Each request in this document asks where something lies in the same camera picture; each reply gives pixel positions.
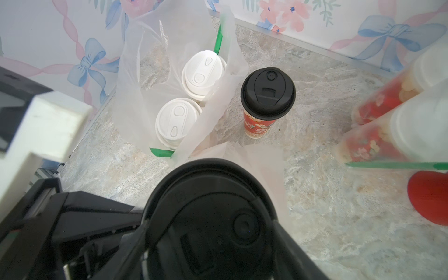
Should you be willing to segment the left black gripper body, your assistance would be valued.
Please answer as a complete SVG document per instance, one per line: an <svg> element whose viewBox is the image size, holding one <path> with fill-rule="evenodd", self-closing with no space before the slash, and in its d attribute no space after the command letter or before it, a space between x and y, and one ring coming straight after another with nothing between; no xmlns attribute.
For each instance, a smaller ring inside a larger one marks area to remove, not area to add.
<svg viewBox="0 0 448 280"><path fill-rule="evenodd" d="M139 227L133 206L38 180L1 221L3 280L111 280L112 258Z"/></svg>

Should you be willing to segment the white lid cup back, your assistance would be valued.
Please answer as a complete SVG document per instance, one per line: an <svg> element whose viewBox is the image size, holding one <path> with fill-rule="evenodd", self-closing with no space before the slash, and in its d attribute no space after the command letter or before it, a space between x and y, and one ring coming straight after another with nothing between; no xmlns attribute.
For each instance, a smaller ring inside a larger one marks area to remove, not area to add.
<svg viewBox="0 0 448 280"><path fill-rule="evenodd" d="M448 82L438 83L392 111L343 135L336 160L448 163Z"/></svg>

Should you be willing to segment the red cup black lid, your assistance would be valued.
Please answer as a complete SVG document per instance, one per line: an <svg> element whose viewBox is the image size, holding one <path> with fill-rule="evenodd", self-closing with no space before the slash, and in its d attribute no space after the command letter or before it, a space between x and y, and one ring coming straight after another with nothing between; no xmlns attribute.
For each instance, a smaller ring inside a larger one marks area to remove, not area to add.
<svg viewBox="0 0 448 280"><path fill-rule="evenodd" d="M263 137L291 110L295 99L294 82L279 68L269 66L249 74L240 91L246 135Z"/></svg>
<svg viewBox="0 0 448 280"><path fill-rule="evenodd" d="M263 185L224 159L170 172L150 195L143 276L148 280L270 280L278 215Z"/></svg>

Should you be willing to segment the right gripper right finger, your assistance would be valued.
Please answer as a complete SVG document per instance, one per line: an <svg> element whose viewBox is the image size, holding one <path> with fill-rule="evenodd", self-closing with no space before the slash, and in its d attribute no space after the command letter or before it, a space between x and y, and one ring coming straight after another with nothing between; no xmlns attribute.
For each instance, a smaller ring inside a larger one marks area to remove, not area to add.
<svg viewBox="0 0 448 280"><path fill-rule="evenodd" d="M273 222L275 280L329 280L278 221Z"/></svg>

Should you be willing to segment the red cup white lid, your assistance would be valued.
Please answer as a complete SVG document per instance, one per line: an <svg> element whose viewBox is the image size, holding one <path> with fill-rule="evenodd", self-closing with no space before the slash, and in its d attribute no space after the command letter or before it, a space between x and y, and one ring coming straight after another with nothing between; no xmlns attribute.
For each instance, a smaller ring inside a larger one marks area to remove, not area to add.
<svg viewBox="0 0 448 280"><path fill-rule="evenodd" d="M364 125L448 78L448 43L434 44L394 79L352 111L352 123Z"/></svg>

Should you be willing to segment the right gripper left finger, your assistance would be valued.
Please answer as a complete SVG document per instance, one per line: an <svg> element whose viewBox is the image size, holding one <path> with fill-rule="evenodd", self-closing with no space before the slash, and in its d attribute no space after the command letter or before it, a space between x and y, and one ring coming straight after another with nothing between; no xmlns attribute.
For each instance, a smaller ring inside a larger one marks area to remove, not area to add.
<svg viewBox="0 0 448 280"><path fill-rule="evenodd" d="M129 240L92 278L93 280L143 280L142 256L149 224L141 224Z"/></svg>

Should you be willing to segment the clear plastic carrier bag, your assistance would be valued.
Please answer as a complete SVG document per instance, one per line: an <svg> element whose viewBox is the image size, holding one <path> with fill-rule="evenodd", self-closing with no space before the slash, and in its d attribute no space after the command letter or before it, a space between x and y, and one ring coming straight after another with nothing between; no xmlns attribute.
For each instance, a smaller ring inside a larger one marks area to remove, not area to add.
<svg viewBox="0 0 448 280"><path fill-rule="evenodd" d="M147 154L150 149L171 150L156 136L155 122L169 101L188 98L203 110L170 159L183 164L195 151L214 145L216 125L224 119L236 89L248 73L248 64L236 37L231 9L220 9L224 75L202 102L184 91L181 74L200 51L214 51L217 32L204 1L163 1L155 10L132 19L120 57L113 120L121 136Z"/></svg>

